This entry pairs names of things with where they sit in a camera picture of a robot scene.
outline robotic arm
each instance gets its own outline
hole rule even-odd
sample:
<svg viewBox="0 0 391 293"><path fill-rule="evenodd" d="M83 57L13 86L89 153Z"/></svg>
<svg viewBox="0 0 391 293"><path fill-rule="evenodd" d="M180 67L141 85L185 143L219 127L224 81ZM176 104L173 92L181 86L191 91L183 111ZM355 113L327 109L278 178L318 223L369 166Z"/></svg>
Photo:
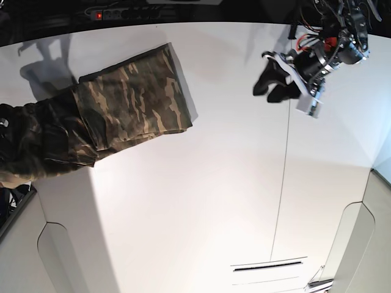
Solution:
<svg viewBox="0 0 391 293"><path fill-rule="evenodd" d="M367 22L354 0L320 1L325 8L323 28L311 28L314 34L299 38L296 50L288 54L264 52L262 57L269 61L253 92L254 96L266 95L269 85L276 84L268 95L269 103L299 99L297 109L315 118L322 105L324 78L341 63L357 64L369 55Z"/></svg>

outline dark background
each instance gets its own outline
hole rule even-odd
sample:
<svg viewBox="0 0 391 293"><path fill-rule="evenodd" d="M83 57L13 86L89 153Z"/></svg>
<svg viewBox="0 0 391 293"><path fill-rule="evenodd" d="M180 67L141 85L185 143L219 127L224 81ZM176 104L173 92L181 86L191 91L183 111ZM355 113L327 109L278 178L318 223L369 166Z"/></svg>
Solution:
<svg viewBox="0 0 391 293"><path fill-rule="evenodd" d="M177 0L183 3L189 0ZM0 46L36 38L106 27L150 23L196 21L236 21L292 24L297 20L296 7L302 5L306 20L320 24L321 15L314 0L223 0L219 5L148 4L146 0L4 0L0 10ZM92 6L143 7L128 20L92 21L85 16ZM367 9L367 0L358 0L365 16L369 14L369 33L391 37L391 0L374 0L383 22L379 23Z"/></svg>

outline camouflage pants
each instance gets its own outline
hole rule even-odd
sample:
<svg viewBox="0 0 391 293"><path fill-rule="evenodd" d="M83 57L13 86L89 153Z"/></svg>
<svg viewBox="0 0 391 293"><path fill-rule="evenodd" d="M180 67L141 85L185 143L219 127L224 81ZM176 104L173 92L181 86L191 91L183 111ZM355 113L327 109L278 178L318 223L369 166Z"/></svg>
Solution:
<svg viewBox="0 0 391 293"><path fill-rule="evenodd" d="M63 94L0 105L0 182L59 176L192 126L168 45L84 76Z"/></svg>

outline camouflage fabric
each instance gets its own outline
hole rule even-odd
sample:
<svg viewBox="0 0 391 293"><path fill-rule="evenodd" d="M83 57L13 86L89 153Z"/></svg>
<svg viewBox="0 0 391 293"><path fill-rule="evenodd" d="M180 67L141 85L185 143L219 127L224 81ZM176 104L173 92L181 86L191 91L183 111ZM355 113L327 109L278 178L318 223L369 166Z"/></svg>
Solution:
<svg viewBox="0 0 391 293"><path fill-rule="evenodd" d="M8 188L93 167L110 154L192 126L169 45L84 76L55 98L0 105L0 115L15 126L0 129L16 150L11 159L0 154L0 182Z"/></svg>

